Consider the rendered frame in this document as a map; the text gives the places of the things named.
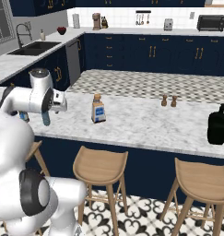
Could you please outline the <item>bottle with blue label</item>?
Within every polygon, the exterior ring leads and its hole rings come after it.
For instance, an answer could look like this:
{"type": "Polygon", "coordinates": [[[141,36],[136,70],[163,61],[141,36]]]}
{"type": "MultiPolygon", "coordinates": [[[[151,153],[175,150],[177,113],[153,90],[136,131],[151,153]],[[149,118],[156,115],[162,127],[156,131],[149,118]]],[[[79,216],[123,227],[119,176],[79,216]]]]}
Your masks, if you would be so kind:
{"type": "Polygon", "coordinates": [[[100,99],[101,95],[99,93],[93,97],[91,119],[94,123],[104,122],[106,120],[104,104],[100,99]]]}

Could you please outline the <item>grey dishwasher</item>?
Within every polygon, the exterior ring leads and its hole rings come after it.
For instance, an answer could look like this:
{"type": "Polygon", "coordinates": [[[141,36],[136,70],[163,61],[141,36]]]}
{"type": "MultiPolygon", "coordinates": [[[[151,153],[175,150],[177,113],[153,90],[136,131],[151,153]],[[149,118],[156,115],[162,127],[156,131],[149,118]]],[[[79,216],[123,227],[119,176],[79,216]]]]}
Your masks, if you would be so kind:
{"type": "Polygon", "coordinates": [[[78,54],[77,40],[68,42],[65,46],[70,85],[73,86],[80,77],[80,62],[78,54]]]}

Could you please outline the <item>grey framed window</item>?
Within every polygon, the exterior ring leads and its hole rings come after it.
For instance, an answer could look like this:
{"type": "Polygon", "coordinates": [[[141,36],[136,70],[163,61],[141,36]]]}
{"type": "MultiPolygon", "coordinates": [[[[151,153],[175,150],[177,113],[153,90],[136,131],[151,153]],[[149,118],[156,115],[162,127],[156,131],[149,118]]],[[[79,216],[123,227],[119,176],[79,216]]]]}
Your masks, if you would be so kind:
{"type": "Polygon", "coordinates": [[[0,0],[0,44],[10,41],[13,38],[14,31],[6,0],[0,0]]]}

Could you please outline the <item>white and blue plastic bottle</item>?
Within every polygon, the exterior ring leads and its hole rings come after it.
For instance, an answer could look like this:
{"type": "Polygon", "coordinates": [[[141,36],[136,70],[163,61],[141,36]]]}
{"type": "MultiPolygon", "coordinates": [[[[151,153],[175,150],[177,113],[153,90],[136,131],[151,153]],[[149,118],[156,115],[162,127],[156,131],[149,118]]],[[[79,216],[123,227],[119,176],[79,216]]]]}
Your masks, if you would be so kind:
{"type": "Polygon", "coordinates": [[[20,111],[19,112],[19,117],[24,120],[25,122],[29,122],[29,116],[26,112],[20,111]]]}

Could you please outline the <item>navy lower cupboard run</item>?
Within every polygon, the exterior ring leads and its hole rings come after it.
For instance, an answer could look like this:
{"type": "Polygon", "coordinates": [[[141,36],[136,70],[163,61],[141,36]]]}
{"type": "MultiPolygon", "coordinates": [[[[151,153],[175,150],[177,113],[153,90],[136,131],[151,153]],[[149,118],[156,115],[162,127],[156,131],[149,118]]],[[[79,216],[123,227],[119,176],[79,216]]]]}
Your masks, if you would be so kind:
{"type": "Polygon", "coordinates": [[[224,37],[87,33],[87,69],[224,77],[224,37]]]}

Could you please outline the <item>black toaster oven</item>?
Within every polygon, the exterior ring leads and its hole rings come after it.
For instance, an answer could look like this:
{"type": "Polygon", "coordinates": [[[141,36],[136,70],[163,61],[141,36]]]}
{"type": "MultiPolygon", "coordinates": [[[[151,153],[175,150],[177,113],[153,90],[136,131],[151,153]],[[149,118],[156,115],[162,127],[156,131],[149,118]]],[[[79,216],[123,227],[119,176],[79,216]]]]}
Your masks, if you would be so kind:
{"type": "Polygon", "coordinates": [[[196,28],[199,31],[223,31],[224,15],[200,15],[196,28]]]}

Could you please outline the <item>dark kitchen sink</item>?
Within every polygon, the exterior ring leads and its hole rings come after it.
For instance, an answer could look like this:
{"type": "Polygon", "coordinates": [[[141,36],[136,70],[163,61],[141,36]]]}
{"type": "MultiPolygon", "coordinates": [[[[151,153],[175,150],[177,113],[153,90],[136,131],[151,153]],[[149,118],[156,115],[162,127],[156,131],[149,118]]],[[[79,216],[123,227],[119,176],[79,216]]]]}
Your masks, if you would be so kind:
{"type": "Polygon", "coordinates": [[[9,55],[28,55],[28,56],[38,56],[40,54],[51,51],[60,42],[54,41],[35,41],[25,47],[19,48],[10,52],[9,55]]]}

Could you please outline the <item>silver toaster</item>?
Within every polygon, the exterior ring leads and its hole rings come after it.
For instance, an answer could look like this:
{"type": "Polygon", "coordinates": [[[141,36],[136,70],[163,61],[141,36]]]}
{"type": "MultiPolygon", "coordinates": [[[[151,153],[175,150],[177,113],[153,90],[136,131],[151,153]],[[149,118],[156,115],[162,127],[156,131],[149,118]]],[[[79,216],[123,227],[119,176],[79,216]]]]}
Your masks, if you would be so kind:
{"type": "Polygon", "coordinates": [[[166,18],[164,20],[164,29],[165,30],[172,30],[173,26],[173,19],[172,18],[166,18]]]}

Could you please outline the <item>navy upper cupboards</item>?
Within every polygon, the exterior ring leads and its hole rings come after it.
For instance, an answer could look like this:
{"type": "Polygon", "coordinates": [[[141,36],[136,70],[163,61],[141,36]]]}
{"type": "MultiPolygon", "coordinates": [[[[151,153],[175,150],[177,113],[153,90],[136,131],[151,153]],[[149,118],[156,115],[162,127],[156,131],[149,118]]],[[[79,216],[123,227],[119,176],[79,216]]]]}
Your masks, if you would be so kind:
{"type": "Polygon", "coordinates": [[[14,17],[37,17],[73,7],[203,7],[206,0],[9,0],[14,17]]]}

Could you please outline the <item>navy island cabinet base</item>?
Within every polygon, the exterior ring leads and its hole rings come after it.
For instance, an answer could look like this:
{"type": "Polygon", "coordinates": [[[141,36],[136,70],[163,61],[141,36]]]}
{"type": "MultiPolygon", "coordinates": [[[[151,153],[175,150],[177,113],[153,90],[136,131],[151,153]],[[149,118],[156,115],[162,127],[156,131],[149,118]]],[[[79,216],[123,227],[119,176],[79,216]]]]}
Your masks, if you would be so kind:
{"type": "Polygon", "coordinates": [[[174,158],[184,161],[224,165],[224,159],[157,151],[134,147],[121,147],[76,140],[35,136],[42,141],[41,155],[53,177],[74,178],[73,163],[81,146],[112,152],[128,152],[124,171],[128,195],[166,200],[175,178],[174,158]]]}

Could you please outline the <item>navy cupboards under sink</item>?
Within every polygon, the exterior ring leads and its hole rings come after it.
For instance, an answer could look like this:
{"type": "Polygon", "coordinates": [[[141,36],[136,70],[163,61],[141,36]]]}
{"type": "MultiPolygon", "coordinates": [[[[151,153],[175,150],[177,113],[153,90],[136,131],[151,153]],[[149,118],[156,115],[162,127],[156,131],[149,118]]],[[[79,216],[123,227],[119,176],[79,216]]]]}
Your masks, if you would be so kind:
{"type": "MultiPolygon", "coordinates": [[[[77,40],[79,62],[80,62],[80,53],[82,50],[81,38],[78,37],[75,40],[77,40]]],[[[67,64],[66,49],[65,46],[63,46],[57,51],[42,58],[37,63],[27,67],[21,72],[16,73],[14,76],[8,78],[6,81],[0,82],[0,87],[19,86],[19,87],[30,88],[29,72],[34,68],[48,69],[53,80],[53,87],[57,90],[65,91],[71,86],[68,64],[67,64]]]]}

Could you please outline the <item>wooden bar stool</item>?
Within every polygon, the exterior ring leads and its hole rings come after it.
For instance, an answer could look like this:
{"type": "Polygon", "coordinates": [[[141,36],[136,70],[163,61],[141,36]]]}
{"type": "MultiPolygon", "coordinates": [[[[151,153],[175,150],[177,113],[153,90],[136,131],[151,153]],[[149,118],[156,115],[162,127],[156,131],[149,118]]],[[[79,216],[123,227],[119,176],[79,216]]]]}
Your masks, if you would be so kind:
{"type": "Polygon", "coordinates": [[[110,207],[114,236],[119,236],[115,204],[121,200],[124,203],[124,213],[127,214],[124,169],[128,152],[116,153],[106,150],[80,148],[73,164],[75,176],[87,186],[86,200],[91,206],[93,202],[107,203],[110,207]],[[92,194],[93,186],[105,186],[107,195],[92,194]]]}
{"type": "Polygon", "coordinates": [[[177,222],[171,236],[177,236],[186,218],[201,219],[201,228],[213,222],[213,236],[219,236],[224,217],[224,166],[174,159],[176,177],[159,217],[162,221],[175,201],[177,222]]]}
{"type": "Polygon", "coordinates": [[[32,157],[35,157],[35,159],[38,161],[40,167],[41,167],[41,173],[45,176],[49,176],[50,173],[46,167],[46,164],[44,162],[44,159],[40,152],[40,146],[42,144],[42,141],[34,142],[30,148],[29,154],[26,157],[26,161],[29,161],[32,157]]]}

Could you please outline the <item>dark curved tap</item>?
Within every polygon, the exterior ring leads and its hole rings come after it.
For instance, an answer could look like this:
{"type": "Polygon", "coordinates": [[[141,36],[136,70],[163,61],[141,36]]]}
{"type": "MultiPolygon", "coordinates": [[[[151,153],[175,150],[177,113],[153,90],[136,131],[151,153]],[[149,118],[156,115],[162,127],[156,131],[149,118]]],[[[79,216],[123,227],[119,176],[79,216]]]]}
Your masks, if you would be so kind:
{"type": "Polygon", "coordinates": [[[28,27],[26,24],[23,24],[23,23],[17,24],[17,26],[16,26],[16,33],[17,33],[17,38],[18,38],[18,46],[19,46],[20,49],[21,49],[22,46],[23,46],[23,42],[22,42],[22,40],[21,40],[21,38],[20,38],[21,36],[29,36],[29,39],[32,41],[31,31],[30,31],[29,27],[28,27]],[[20,32],[20,31],[18,30],[18,28],[19,28],[20,26],[22,26],[22,27],[25,28],[25,30],[26,30],[25,33],[20,32]]]}

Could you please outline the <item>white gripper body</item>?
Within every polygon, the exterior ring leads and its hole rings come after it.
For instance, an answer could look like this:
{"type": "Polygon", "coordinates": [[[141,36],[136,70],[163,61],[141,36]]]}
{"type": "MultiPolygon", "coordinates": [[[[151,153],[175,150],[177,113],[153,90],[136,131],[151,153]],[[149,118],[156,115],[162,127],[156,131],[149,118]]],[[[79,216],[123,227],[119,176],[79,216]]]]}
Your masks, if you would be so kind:
{"type": "Polygon", "coordinates": [[[55,101],[53,103],[53,107],[54,107],[54,111],[56,113],[59,113],[59,112],[66,112],[67,111],[67,100],[66,99],[63,99],[62,102],[59,102],[59,101],[55,101]]]}

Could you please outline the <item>wooden wall shelf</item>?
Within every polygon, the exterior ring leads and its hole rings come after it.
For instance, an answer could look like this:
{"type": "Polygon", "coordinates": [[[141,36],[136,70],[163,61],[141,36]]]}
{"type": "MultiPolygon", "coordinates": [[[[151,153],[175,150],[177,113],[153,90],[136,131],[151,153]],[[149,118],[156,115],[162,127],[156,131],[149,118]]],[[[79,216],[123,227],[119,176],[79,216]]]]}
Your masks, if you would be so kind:
{"type": "Polygon", "coordinates": [[[224,0],[205,0],[205,7],[224,7],[224,0]]]}

